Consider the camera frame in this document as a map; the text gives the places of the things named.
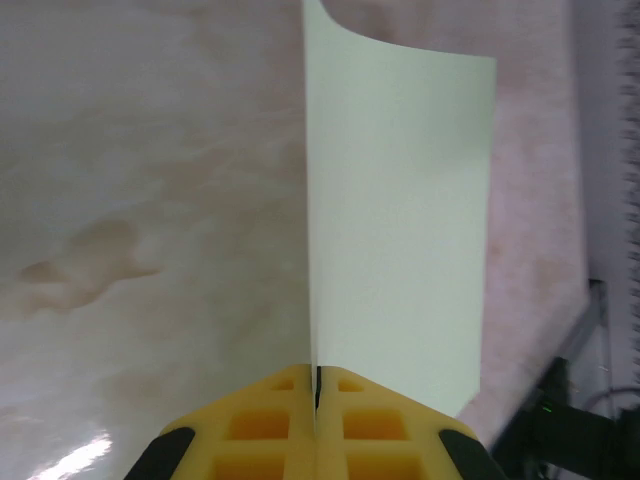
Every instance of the paper sheet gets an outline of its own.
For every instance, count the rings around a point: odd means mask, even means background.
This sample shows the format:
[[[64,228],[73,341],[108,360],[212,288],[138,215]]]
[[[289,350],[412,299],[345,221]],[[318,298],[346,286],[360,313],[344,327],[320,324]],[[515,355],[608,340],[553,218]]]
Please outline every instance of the paper sheet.
[[[480,381],[495,61],[363,37],[320,0],[304,25],[313,371],[456,415]]]

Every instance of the yellow foam block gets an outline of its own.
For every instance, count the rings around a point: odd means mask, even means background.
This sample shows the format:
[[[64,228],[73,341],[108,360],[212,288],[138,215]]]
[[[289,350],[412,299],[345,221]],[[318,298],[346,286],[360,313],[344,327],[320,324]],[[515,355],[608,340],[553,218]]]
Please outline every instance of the yellow foam block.
[[[322,368],[317,411],[318,480],[459,480],[438,437],[463,423],[359,375]]]
[[[309,365],[289,367],[169,424],[195,436],[171,480],[311,480]]]
[[[460,480],[438,434],[457,420],[337,367],[287,368],[175,422],[195,432],[171,480]]]

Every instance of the brown stain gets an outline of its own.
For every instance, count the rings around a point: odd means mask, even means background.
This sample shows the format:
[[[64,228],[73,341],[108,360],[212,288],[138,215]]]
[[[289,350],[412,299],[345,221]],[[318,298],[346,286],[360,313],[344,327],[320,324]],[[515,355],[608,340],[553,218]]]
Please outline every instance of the brown stain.
[[[504,246],[501,243],[491,242],[489,245],[489,259],[496,261],[502,256]]]
[[[558,283],[570,278],[572,270],[570,266],[562,261],[536,259],[534,263],[534,286],[538,304],[549,303]]]
[[[155,275],[133,258],[137,234],[128,222],[107,219],[72,236],[51,261],[24,268],[18,279],[32,285],[26,310],[64,312],[96,301],[114,283]]]
[[[27,283],[60,283],[69,279],[51,262],[37,262],[23,268],[18,279]]]

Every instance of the square hole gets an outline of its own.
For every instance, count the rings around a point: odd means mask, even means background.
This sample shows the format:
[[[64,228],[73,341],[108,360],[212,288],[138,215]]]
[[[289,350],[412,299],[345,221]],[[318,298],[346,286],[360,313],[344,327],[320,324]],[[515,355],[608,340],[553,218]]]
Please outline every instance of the square hole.
[[[213,480],[282,480],[284,455],[226,455],[215,461]]]
[[[425,480],[418,458],[374,453],[347,455],[349,480]]]
[[[251,410],[231,418],[227,440],[266,440],[289,437],[286,410]]]
[[[349,410],[342,417],[344,438],[349,440],[406,440],[400,413],[391,409]]]

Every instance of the marble surface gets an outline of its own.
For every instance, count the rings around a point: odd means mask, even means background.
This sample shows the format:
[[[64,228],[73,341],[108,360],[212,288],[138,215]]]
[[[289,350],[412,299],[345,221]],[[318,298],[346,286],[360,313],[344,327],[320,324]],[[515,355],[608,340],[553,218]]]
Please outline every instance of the marble surface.
[[[461,415],[488,442],[585,299],[566,4],[327,5],[498,58],[482,390]],[[0,5],[2,478],[122,477],[173,418],[308,361],[299,8]]]

